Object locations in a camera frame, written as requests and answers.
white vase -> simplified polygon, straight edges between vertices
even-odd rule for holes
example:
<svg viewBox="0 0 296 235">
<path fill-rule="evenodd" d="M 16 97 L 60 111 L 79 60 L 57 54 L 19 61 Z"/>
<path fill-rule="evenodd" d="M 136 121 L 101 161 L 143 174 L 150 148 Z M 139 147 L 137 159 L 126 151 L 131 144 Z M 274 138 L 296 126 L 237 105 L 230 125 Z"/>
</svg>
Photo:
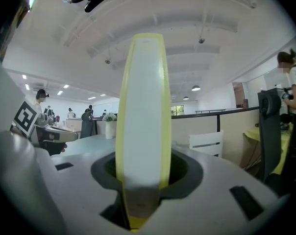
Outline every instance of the white vase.
<svg viewBox="0 0 296 235">
<path fill-rule="evenodd" d="M 112 139 L 113 138 L 113 121 L 105 123 L 105 138 Z"/>
</svg>

ceiling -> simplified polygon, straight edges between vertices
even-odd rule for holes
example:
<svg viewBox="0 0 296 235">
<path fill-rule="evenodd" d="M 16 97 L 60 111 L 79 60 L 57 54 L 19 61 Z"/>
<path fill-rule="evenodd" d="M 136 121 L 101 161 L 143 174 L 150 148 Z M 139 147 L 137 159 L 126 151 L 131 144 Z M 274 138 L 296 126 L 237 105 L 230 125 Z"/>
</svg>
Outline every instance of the ceiling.
<svg viewBox="0 0 296 235">
<path fill-rule="evenodd" d="M 97 101 L 103 99 L 109 99 L 109 96 L 100 96 L 99 93 L 87 91 L 80 88 L 75 88 L 73 86 L 69 86 L 68 88 L 64 88 L 65 84 L 58 83 L 55 81 L 45 80 L 39 77 L 26 76 L 26 79 L 23 78 L 21 73 L 16 72 L 8 72 L 9 76 L 16 83 L 16 85 L 21 88 L 23 91 L 26 90 L 25 84 L 29 86 L 29 90 L 35 94 L 39 89 L 44 89 L 50 97 L 66 99 L 66 100 L 75 100 L 80 102 L 90 102 L 96 103 Z"/>
<path fill-rule="evenodd" d="M 56 90 L 67 83 L 119 97 L 133 35 L 155 32 L 165 39 L 170 89 L 176 96 L 173 102 L 182 102 L 184 96 L 197 100 L 203 91 L 249 69 L 230 57 L 243 49 L 241 44 L 249 43 L 243 34 L 252 24 L 262 26 L 262 21 L 255 19 L 258 13 L 263 15 L 263 3 L 105 0 L 87 14 L 85 1 L 68 4 L 62 0 L 36 0 L 17 29 L 3 65 L 10 71 L 60 81 Z M 201 90 L 192 92 L 193 85 L 199 85 Z"/>
</svg>

black slot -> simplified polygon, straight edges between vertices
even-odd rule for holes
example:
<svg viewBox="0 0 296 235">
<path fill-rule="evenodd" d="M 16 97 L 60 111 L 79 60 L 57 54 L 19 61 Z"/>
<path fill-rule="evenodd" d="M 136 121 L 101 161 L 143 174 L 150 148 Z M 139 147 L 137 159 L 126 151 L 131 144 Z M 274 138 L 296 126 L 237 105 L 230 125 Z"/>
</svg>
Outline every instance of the black slot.
<svg viewBox="0 0 296 235">
<path fill-rule="evenodd" d="M 245 187 L 235 186 L 230 189 L 230 192 L 249 221 L 262 213 L 262 207 Z"/>
<path fill-rule="evenodd" d="M 64 170 L 64 169 L 72 167 L 72 166 L 74 166 L 74 165 L 72 165 L 71 163 L 63 163 L 63 164 L 56 165 L 55 168 L 57 170 Z"/>
</svg>

white chair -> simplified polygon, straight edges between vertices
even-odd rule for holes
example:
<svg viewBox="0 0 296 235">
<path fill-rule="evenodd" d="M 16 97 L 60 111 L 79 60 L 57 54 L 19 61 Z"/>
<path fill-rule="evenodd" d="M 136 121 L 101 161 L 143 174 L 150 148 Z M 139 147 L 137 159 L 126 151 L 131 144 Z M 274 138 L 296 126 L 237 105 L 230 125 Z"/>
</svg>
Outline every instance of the white chair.
<svg viewBox="0 0 296 235">
<path fill-rule="evenodd" d="M 223 150 L 223 130 L 214 133 L 189 135 L 189 148 L 221 158 Z"/>
</svg>

yellow tablecloth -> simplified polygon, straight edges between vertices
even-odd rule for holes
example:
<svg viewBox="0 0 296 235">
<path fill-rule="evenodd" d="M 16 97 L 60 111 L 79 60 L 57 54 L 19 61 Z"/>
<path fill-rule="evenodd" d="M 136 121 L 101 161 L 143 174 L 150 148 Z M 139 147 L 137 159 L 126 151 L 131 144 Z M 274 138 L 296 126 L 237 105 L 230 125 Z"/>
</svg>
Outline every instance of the yellow tablecloth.
<svg viewBox="0 0 296 235">
<path fill-rule="evenodd" d="M 289 143 L 291 139 L 291 133 L 292 133 L 292 125 L 290 125 L 289 133 L 282 133 L 281 134 L 281 159 L 277 167 L 274 169 L 272 173 L 281 175 L 283 166 L 286 160 L 286 156 L 289 149 Z M 260 133 L 259 133 L 259 127 L 254 127 L 252 129 L 249 129 L 244 133 L 247 137 L 260 141 Z"/>
</svg>

